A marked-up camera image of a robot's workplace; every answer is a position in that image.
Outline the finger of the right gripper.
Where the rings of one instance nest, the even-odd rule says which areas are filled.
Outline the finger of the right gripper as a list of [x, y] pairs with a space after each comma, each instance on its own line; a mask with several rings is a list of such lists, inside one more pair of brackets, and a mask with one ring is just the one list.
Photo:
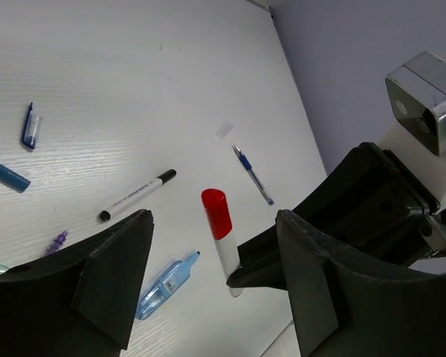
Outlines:
[[238, 246], [241, 267], [226, 280], [230, 288], [287, 289], [275, 226]]

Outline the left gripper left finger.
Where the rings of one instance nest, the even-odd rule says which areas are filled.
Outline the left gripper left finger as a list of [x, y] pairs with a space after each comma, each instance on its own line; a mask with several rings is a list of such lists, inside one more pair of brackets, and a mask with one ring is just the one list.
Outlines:
[[0, 274], [0, 356], [118, 356], [129, 346], [154, 219], [138, 210]]

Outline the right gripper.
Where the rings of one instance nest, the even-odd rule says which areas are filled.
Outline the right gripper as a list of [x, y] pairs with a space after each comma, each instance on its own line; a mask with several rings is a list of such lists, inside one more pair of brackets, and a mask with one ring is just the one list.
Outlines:
[[365, 142], [352, 149], [299, 205], [319, 231], [375, 258], [410, 266], [446, 257], [428, 244], [438, 199], [387, 149]]

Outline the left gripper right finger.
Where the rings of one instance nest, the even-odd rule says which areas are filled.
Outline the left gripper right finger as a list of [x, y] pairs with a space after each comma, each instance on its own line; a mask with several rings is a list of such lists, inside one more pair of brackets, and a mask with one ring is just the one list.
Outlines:
[[303, 356], [446, 356], [446, 274], [385, 263], [290, 210], [276, 227]]

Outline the red capped white marker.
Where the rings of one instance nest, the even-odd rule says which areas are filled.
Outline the red capped white marker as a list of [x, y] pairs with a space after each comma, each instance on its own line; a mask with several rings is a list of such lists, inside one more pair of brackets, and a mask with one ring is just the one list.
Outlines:
[[233, 233], [233, 224], [223, 191], [208, 188], [201, 193], [202, 204], [207, 215], [213, 241], [222, 266], [225, 280], [241, 268], [238, 245]]

